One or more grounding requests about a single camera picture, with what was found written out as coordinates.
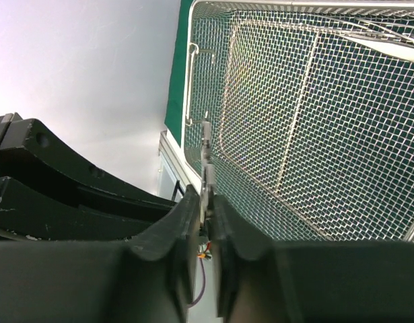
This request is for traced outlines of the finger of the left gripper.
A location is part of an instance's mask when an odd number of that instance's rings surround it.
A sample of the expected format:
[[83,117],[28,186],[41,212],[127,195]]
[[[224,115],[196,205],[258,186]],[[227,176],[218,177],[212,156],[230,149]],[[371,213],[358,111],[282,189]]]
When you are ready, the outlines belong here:
[[37,118],[0,116],[0,176],[72,205],[172,205],[82,157]]
[[31,240],[123,240],[145,231],[173,208],[172,202],[118,200],[90,192],[86,196],[105,211],[65,205],[14,178],[1,177],[0,233]]

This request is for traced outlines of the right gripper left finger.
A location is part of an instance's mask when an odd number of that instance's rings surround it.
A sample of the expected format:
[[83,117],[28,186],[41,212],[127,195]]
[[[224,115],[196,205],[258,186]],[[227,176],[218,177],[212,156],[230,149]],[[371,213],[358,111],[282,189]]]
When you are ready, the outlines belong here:
[[199,195],[113,241],[0,233],[0,322],[185,322],[196,275]]

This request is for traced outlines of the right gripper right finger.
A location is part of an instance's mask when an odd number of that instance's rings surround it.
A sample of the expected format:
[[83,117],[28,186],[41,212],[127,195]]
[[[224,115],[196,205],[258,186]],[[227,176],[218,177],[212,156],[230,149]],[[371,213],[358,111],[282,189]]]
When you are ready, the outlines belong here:
[[217,314],[224,322],[414,322],[414,244],[280,242],[213,200]]

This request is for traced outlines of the steel tweezers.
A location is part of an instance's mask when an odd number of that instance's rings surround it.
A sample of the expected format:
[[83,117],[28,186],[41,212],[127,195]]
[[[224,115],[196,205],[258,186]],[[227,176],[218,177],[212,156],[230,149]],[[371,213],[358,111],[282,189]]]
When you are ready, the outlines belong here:
[[339,36],[389,57],[414,63],[414,27],[368,20],[362,22],[363,26],[357,30],[342,31]]

